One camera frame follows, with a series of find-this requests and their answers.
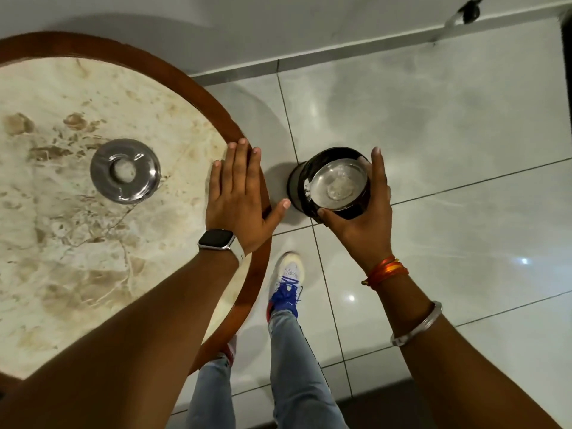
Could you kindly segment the light blue jeans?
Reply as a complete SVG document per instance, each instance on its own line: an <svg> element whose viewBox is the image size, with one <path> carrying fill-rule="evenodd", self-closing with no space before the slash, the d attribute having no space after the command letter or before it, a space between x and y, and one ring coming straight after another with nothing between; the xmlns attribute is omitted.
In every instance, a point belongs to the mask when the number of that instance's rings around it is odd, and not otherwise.
<svg viewBox="0 0 572 429"><path fill-rule="evenodd" d="M278 429L348 429L323 372L290 310L269 318L271 389ZM185 429L235 429L229 353L199 371Z"/></svg>

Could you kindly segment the black wall door stopper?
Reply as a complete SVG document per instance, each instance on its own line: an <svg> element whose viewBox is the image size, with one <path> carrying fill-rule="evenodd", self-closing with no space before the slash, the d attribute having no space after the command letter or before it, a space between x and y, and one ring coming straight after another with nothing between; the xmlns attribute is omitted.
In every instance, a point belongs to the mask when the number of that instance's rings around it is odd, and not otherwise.
<svg viewBox="0 0 572 429"><path fill-rule="evenodd" d="M458 25L474 23L481 15L480 4L483 0L468 0L444 24L443 29L448 30Z"/></svg>

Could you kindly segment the person's right hand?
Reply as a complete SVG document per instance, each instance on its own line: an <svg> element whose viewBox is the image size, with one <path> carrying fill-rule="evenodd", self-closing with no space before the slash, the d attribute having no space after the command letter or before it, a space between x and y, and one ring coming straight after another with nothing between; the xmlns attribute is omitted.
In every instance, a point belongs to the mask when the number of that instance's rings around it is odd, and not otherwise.
<svg viewBox="0 0 572 429"><path fill-rule="evenodd" d="M326 225L346 248L349 255L368 276L383 259L392 256L391 249L391 188L378 146L371 151L371 162L366 162L370 182L370 198L366 211L357 225Z"/></svg>

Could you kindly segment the dark door edge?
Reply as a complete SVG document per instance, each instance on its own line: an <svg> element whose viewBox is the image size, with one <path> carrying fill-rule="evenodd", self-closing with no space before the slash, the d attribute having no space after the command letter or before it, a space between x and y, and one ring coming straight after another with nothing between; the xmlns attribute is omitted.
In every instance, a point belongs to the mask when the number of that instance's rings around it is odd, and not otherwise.
<svg viewBox="0 0 572 429"><path fill-rule="evenodd" d="M568 99L570 134L572 135L572 7L561 17L561 38Z"/></svg>

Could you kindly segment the person's left hand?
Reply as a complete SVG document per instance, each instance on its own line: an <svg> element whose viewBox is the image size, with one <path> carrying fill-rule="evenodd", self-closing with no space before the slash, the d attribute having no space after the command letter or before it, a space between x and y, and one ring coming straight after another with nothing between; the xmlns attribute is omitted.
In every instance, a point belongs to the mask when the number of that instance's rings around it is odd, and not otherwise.
<svg viewBox="0 0 572 429"><path fill-rule="evenodd" d="M260 234L262 219L261 149L248 148L247 178L244 184L233 183L233 158L237 142L227 145L221 172L221 193L209 194L206 206L206 229L231 231L244 254L255 252L272 234Z"/></svg>

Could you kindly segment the person's right forearm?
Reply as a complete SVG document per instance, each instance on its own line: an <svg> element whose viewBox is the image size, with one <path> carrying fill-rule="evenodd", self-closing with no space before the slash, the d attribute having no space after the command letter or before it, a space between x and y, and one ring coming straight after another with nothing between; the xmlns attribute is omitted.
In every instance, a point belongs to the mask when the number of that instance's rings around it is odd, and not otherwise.
<svg viewBox="0 0 572 429"><path fill-rule="evenodd" d="M433 301L410 275L377 288L395 337L413 330ZM516 383L474 348L443 314L399 347L413 380L440 427L460 429L561 429Z"/></svg>

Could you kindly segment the round marble table wooden rim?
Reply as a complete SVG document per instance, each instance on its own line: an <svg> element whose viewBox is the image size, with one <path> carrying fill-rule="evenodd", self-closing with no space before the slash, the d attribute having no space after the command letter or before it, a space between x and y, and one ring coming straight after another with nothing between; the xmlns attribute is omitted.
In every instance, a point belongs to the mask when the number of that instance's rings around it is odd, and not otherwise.
<svg viewBox="0 0 572 429"><path fill-rule="evenodd" d="M0 39L0 375L25 378L186 264L211 164L244 134L173 65L71 32ZM160 184L112 202L90 177L103 144L146 144Z"/></svg>

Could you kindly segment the silver metal ashtray bowl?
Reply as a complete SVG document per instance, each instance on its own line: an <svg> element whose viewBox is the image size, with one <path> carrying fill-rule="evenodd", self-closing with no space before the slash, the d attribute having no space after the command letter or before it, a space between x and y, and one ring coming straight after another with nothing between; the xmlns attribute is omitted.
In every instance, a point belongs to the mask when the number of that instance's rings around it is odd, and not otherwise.
<svg viewBox="0 0 572 429"><path fill-rule="evenodd" d="M368 173L361 159L337 159L305 181L308 198L318 208L344 210L366 194Z"/></svg>

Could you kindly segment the white and blue sneaker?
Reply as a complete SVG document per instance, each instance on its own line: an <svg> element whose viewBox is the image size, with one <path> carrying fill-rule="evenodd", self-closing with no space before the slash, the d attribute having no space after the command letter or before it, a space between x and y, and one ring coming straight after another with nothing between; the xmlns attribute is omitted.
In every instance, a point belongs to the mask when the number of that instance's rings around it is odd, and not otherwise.
<svg viewBox="0 0 572 429"><path fill-rule="evenodd" d="M305 271L302 259L296 252L286 252L275 268L275 278L269 287L267 322L274 312L289 311L298 317L297 303L303 291Z"/></svg>

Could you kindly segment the white and red sneaker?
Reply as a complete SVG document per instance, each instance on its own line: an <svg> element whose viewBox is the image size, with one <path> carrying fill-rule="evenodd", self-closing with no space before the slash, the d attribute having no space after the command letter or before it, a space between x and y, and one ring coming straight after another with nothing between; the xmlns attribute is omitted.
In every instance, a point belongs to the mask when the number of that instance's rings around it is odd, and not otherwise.
<svg viewBox="0 0 572 429"><path fill-rule="evenodd" d="M237 334L233 335L225 346L222 347L219 354L224 356L230 367L233 366L234 358L237 351Z"/></svg>

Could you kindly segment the silver metal bangle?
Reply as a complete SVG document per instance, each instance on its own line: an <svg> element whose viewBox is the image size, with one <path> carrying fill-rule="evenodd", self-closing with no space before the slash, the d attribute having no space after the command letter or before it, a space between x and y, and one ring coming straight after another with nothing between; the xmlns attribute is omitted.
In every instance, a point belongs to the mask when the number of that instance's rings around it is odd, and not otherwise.
<svg viewBox="0 0 572 429"><path fill-rule="evenodd" d="M430 314L421 321L413 330L404 334L403 336L395 337L393 334L390 338L390 343L392 346L402 347L408 344L413 338L417 337L419 334L429 330L437 319L442 315L442 303L439 301L433 301L433 309Z"/></svg>

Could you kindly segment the person's left forearm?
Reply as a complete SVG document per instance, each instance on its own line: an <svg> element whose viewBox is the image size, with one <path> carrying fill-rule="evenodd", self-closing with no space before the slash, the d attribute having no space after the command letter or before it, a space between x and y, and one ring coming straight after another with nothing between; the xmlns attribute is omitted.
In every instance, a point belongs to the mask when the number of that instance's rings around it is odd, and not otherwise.
<svg viewBox="0 0 572 429"><path fill-rule="evenodd" d="M163 429L239 266L201 250L0 401L0 429Z"/></svg>

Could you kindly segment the orange thread wristband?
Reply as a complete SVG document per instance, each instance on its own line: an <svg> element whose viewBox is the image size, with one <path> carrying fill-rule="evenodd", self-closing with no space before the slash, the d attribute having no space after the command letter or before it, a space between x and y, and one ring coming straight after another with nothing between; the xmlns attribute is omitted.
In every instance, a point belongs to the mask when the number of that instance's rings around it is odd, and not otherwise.
<svg viewBox="0 0 572 429"><path fill-rule="evenodd" d="M409 270L395 256L390 256L378 263L367 278L361 281L363 286L377 289L384 281L398 275L409 275Z"/></svg>

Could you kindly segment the black cylindrical waste bin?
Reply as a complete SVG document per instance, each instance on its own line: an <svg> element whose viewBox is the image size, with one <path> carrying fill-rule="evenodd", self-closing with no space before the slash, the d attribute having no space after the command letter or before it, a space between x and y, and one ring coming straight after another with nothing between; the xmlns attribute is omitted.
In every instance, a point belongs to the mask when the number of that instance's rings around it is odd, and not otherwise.
<svg viewBox="0 0 572 429"><path fill-rule="evenodd" d="M311 159L298 164L292 170L287 182L287 194L295 209L315 220L317 223L321 223L318 217L319 208L308 198L304 189L305 181L313 177L324 165L343 158L361 159L365 167L366 162L369 162L360 152L349 147L339 146L318 153ZM356 204L344 210L333 211L347 220L354 219L365 212L369 198L370 182L368 182L366 194Z"/></svg>

